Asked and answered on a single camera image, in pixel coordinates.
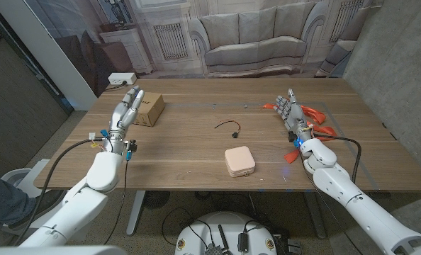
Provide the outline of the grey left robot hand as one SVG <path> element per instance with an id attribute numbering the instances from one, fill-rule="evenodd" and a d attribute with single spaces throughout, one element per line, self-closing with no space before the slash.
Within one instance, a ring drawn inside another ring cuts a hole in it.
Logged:
<path id="1" fill-rule="evenodd" d="M 108 128 L 108 138 L 104 147 L 108 152 L 121 154 L 123 140 L 130 125 L 135 121 L 145 92 L 139 86 L 133 87 L 124 95 L 123 100 L 116 106 Z"/>

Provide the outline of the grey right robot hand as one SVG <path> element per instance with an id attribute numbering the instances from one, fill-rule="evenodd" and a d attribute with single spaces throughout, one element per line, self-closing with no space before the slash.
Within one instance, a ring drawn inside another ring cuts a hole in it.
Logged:
<path id="1" fill-rule="evenodd" d="M 312 138 L 301 105 L 297 102 L 292 89 L 288 90 L 288 98 L 277 96 L 274 110 L 284 121 L 286 129 L 294 133 L 302 142 Z"/>

